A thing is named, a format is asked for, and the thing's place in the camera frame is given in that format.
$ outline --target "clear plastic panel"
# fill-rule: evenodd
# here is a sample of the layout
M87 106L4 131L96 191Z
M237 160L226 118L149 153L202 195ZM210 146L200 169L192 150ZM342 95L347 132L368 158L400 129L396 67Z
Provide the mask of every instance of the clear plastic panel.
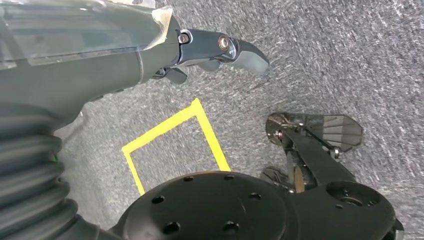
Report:
M0 0L0 70L139 52L166 40L172 8L103 0Z

